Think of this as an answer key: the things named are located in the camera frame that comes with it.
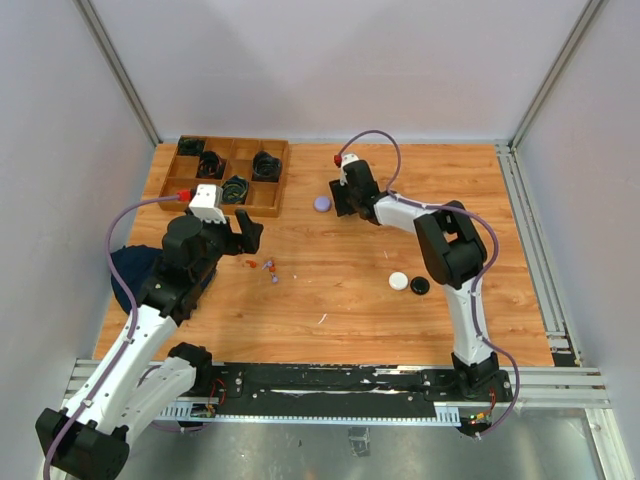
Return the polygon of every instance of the red cable connector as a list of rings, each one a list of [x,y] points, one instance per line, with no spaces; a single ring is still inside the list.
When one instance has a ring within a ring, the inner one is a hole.
[[[180,197],[178,200],[180,202],[190,202],[191,201],[191,190],[180,190],[177,193],[178,197]]]

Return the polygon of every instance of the wall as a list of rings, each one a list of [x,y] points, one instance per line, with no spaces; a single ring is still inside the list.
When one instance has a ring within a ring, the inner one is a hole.
[[[103,235],[139,198],[152,149],[70,0],[2,2],[0,44],[0,465],[34,478],[35,420],[91,355]]]
[[[94,0],[165,139],[510,138],[585,0]]]
[[[640,3],[612,0],[519,149],[583,355],[640,473]]]

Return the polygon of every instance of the black disc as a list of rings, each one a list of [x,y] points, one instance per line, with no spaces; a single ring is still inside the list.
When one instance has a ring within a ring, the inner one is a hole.
[[[411,291],[416,295],[424,295],[429,291],[429,280],[424,277],[416,277],[411,280]]]

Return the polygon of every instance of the wooden tabletop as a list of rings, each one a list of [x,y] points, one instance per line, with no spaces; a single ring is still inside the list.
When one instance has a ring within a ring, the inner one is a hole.
[[[175,145],[160,145],[143,198],[156,197]],[[432,283],[418,296],[388,284],[394,271],[428,277],[412,235],[377,227],[357,216],[317,213],[313,200],[330,196],[337,178],[333,155],[339,145],[291,146],[291,164],[279,218],[264,224],[257,255],[224,257],[218,275],[157,360],[180,342],[205,346],[216,361],[450,365],[453,333],[444,293]],[[395,168],[388,145],[357,145],[381,189]],[[425,202],[456,199],[483,216],[500,239],[500,257],[484,281],[491,339],[521,365],[552,365],[527,264],[511,214],[502,174],[491,145],[403,145],[395,188]],[[157,205],[138,213],[130,244],[160,247],[176,213]],[[491,241],[478,226],[487,249]],[[252,269],[273,259],[279,277]],[[95,352],[102,358],[127,316],[115,300]],[[501,364],[507,365],[501,358]]]

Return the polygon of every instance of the wooden box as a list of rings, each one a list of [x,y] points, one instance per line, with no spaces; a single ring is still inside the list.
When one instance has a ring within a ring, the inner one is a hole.
[[[222,211],[232,215],[237,208],[246,210],[252,217],[277,217],[280,215],[285,179],[289,167],[289,142],[286,140],[265,140],[259,138],[202,137],[183,135],[180,139],[195,139],[204,142],[204,152],[214,151],[220,157],[223,166],[214,178],[197,178],[200,155],[173,154],[171,166],[164,179],[161,196],[175,195],[179,190],[196,188],[199,184],[224,183],[238,175],[249,182],[249,191],[244,204],[222,204]],[[275,182],[254,180],[253,158],[258,152],[267,152],[280,159],[282,168]],[[163,210],[184,211],[186,202],[162,202]]]

